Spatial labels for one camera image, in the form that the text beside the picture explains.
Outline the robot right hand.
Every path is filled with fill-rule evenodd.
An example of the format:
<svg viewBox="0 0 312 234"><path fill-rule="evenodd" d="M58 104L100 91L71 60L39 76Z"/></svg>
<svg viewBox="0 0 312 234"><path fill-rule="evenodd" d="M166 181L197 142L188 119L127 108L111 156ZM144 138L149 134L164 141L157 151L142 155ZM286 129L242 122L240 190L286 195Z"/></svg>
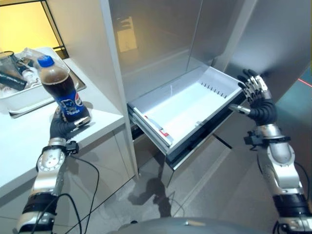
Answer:
<svg viewBox="0 0 312 234"><path fill-rule="evenodd" d="M238 75L238 86L242 89L249 108L231 104L229 109L246 115L254 120L257 126L275 124L277 110L272 95L261 75L252 69L243 69L244 75Z"/></svg>

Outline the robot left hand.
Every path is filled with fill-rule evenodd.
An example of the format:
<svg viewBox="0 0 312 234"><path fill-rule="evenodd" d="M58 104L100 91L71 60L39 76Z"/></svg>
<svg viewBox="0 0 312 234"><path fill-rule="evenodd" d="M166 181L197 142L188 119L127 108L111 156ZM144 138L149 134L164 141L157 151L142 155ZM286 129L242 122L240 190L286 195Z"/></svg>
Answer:
<svg viewBox="0 0 312 234"><path fill-rule="evenodd" d="M69 140L89 127L91 117L83 117L74 122L65 120L62 110L58 107L50 125L50 139L63 138Z"/></svg>

